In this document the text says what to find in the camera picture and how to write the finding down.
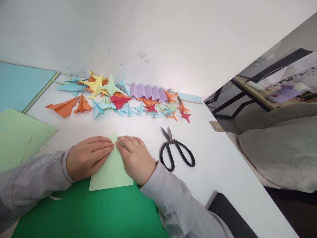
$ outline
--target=purple object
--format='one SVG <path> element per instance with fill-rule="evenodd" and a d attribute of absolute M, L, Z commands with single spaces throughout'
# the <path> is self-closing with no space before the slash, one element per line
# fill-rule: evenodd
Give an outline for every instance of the purple object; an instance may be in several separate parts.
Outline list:
<path fill-rule="evenodd" d="M 159 95 L 159 90 L 157 88 L 157 86 L 153 87 L 152 88 L 152 100 L 155 101 L 155 100 L 158 100 L 160 99 L 160 95 Z"/>
<path fill-rule="evenodd" d="M 130 97 L 138 98 L 138 90 L 137 85 L 135 83 L 131 84 Z"/>
<path fill-rule="evenodd" d="M 152 97 L 152 89 L 151 89 L 151 86 L 148 85 L 145 87 L 145 99 L 148 99 L 149 97 Z"/>
<path fill-rule="evenodd" d="M 138 98 L 144 97 L 145 96 L 145 87 L 144 87 L 144 85 L 143 84 L 139 84 L 137 86 L 137 88 L 138 88 Z"/>
<path fill-rule="evenodd" d="M 159 102 L 166 102 L 167 97 L 166 97 L 166 93 L 165 93 L 164 88 L 160 88 L 158 91 L 159 91 L 159 95 L 160 95 Z"/>
<path fill-rule="evenodd" d="M 266 99 L 274 103 L 279 103 L 279 102 L 285 102 L 288 99 L 298 96 L 299 94 L 300 92 L 297 90 L 284 87 L 277 90 L 274 93 L 271 93 L 270 95 L 266 97 Z"/>
<path fill-rule="evenodd" d="M 130 97 L 134 98 L 145 98 L 148 99 L 152 97 L 152 100 L 159 100 L 160 102 L 166 102 L 167 97 L 164 88 L 158 89 L 157 86 L 151 89 L 151 86 L 144 86 L 143 84 L 136 85 L 133 83 L 130 87 Z"/>

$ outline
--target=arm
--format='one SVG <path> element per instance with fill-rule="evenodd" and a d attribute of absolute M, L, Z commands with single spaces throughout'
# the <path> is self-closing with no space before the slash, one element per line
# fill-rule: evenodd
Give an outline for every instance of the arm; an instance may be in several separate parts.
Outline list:
<path fill-rule="evenodd" d="M 137 137 L 118 137 L 116 142 L 127 174 L 154 200 L 159 217 L 171 237 L 233 238 L 226 224 L 193 198 L 185 183 L 155 164 L 144 142 Z"/>
<path fill-rule="evenodd" d="M 68 152 L 31 159 L 0 174 L 0 233 L 31 210 L 41 199 L 72 184 L 66 169 Z"/>
<path fill-rule="evenodd" d="M 170 237 L 232 237 L 227 225 L 193 198 L 185 183 L 158 162 L 140 191 L 154 200 Z"/>
<path fill-rule="evenodd" d="M 30 159 L 1 173 L 0 233 L 41 199 L 94 174 L 106 161 L 113 146 L 106 137 L 92 137 L 66 152 Z"/>

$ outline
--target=scissors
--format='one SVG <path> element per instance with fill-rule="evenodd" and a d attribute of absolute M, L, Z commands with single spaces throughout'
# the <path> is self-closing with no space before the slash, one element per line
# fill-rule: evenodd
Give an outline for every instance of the scissors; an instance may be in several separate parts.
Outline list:
<path fill-rule="evenodd" d="M 183 158 L 184 162 L 190 166 L 190 167 L 194 167 L 196 165 L 196 162 L 195 162 L 195 158 L 192 154 L 192 152 L 189 150 L 189 148 L 187 148 L 185 145 L 183 145 L 182 143 L 180 143 L 179 141 L 175 140 L 172 138 L 172 133 L 171 133 L 171 130 L 169 129 L 169 127 L 167 128 L 167 133 L 166 131 L 162 129 L 162 132 L 165 136 L 165 138 L 167 139 L 167 142 L 164 143 L 164 145 L 162 146 L 160 152 L 159 152 L 159 160 L 161 161 L 161 163 L 165 166 L 165 168 L 169 171 L 169 172 L 172 172 L 174 171 L 175 169 L 175 165 L 174 165 L 174 160 L 173 160 L 173 156 L 172 156 L 172 153 L 171 153 L 171 150 L 169 148 L 169 145 L 170 144 L 174 144 L 177 149 L 178 149 L 178 152 L 180 153 L 181 157 Z M 191 160 L 192 160 L 192 163 L 189 163 L 188 160 L 185 158 L 180 146 L 182 146 L 185 150 L 187 150 L 187 152 L 189 153 L 190 157 L 191 157 Z M 167 148 L 167 152 L 168 152 L 168 156 L 169 156 L 169 159 L 171 161 L 171 165 L 172 165 L 172 168 L 167 168 L 167 166 L 165 165 L 164 161 L 163 161 L 163 151 L 165 149 L 165 147 Z"/>

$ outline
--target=dark green paper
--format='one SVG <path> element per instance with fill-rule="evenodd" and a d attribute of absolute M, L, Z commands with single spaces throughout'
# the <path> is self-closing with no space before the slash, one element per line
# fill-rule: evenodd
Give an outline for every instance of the dark green paper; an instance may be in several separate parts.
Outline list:
<path fill-rule="evenodd" d="M 24 215 L 17 237 L 168 237 L 157 208 L 133 186 L 88 191 L 90 178 L 45 198 Z"/>

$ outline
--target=black scissors handle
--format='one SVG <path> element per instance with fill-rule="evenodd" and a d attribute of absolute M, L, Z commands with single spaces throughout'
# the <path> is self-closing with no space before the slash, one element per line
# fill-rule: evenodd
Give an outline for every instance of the black scissors handle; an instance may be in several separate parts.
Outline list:
<path fill-rule="evenodd" d="M 168 168 L 165 163 L 164 163 L 164 160 L 163 160 L 163 151 L 165 149 L 165 147 L 167 148 L 167 153 L 168 153 L 168 156 L 169 156 L 169 160 L 171 161 L 171 165 L 172 165 L 172 168 Z M 160 152 L 159 152 L 159 160 L 161 161 L 161 163 L 165 166 L 165 168 L 169 171 L 169 172 L 172 172 L 174 171 L 175 169 L 175 164 L 174 164 L 174 160 L 173 160 L 173 156 L 172 156 L 172 153 L 171 153 L 171 150 L 169 148 L 169 144 L 167 144 L 166 142 L 164 143 L 164 145 L 162 146 Z"/>
<path fill-rule="evenodd" d="M 189 148 L 187 148 L 184 144 L 180 143 L 179 141 L 177 140 L 174 140 L 176 143 L 176 147 L 178 149 L 178 152 L 181 154 L 181 157 L 183 158 L 184 162 L 189 166 L 189 167 L 194 167 L 196 165 L 196 161 L 195 161 L 195 158 L 192 154 L 192 152 L 189 150 Z M 187 150 L 187 152 L 189 153 L 189 156 L 191 157 L 191 160 L 192 160 L 192 163 L 189 163 L 188 160 L 186 159 L 186 157 L 184 156 L 180 146 L 182 146 L 185 150 Z"/>
<path fill-rule="evenodd" d="M 175 144 L 175 146 L 177 147 L 177 150 L 178 152 L 180 153 L 182 159 L 184 160 L 184 162 L 190 166 L 190 167 L 194 167 L 196 165 L 196 162 L 195 162 L 195 158 L 192 154 L 192 152 L 185 146 L 183 145 L 182 143 L 180 143 L 179 141 L 177 140 L 173 140 L 173 144 Z M 186 159 L 186 157 L 184 156 L 180 146 L 182 146 L 185 150 L 187 150 L 187 152 L 189 153 L 190 157 L 191 157 L 191 160 L 192 160 L 192 163 L 189 163 L 188 160 Z M 169 156 L 169 160 L 171 162 L 171 168 L 168 168 L 165 163 L 164 163 L 164 160 L 163 160 L 163 151 L 165 149 L 165 147 L 167 148 L 167 153 L 168 153 L 168 156 Z M 161 163 L 165 166 L 165 168 L 169 171 L 169 172 L 172 172 L 174 171 L 175 169 L 175 164 L 174 164 L 174 160 L 173 160 L 173 156 L 172 156 L 172 153 L 171 153 L 171 150 L 169 148 L 169 144 L 168 143 L 164 143 L 161 150 L 160 150 L 160 153 L 159 153 L 159 158 L 160 158 L 160 161 Z"/>

